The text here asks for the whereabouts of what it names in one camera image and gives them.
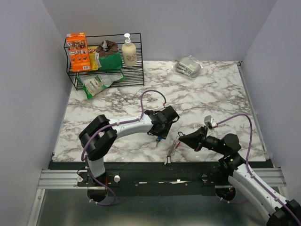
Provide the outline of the red handled key organizer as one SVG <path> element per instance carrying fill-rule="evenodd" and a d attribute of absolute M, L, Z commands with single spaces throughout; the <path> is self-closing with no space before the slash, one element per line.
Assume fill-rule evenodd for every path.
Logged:
<path fill-rule="evenodd" d="M 174 154 L 176 152 L 176 149 L 177 149 L 177 147 L 179 146 L 180 143 L 181 142 L 178 141 L 178 140 L 173 141 L 173 143 L 171 144 L 171 146 L 169 147 L 168 152 L 167 152 L 168 157 L 174 156 Z"/>

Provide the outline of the blue tagged key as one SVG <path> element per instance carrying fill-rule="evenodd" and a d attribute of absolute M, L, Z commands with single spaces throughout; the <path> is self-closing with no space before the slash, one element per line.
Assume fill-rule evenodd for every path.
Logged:
<path fill-rule="evenodd" d="M 158 147 L 158 145 L 159 145 L 159 143 L 161 142 L 161 140 L 162 140 L 161 137 L 157 137 L 157 138 L 156 138 L 156 145 L 155 145 L 156 148 Z"/>

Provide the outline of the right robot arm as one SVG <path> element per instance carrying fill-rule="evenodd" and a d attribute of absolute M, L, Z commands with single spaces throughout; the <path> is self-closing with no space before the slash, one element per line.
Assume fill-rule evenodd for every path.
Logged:
<path fill-rule="evenodd" d="M 201 148 L 212 150 L 223 157 L 219 159 L 217 181 L 223 185 L 230 183 L 239 190 L 259 211 L 268 226 L 299 226 L 301 206 L 292 199 L 288 200 L 261 179 L 243 159 L 241 146 L 235 134 L 227 134 L 222 139 L 207 135 L 207 127 L 202 126 L 190 134 L 178 133 L 178 140 L 194 151 Z"/>

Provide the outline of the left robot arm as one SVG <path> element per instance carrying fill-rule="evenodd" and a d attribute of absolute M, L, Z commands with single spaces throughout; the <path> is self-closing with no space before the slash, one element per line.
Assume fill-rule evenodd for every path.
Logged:
<path fill-rule="evenodd" d="M 99 186 L 104 182 L 104 156 L 115 140 L 136 133 L 146 133 L 166 139 L 173 123 L 180 116 L 168 106 L 162 111 L 146 110 L 140 117 L 125 120 L 109 120 L 104 114 L 97 116 L 80 134 L 79 140 L 84 148 L 82 161 L 90 169 L 89 182 Z"/>

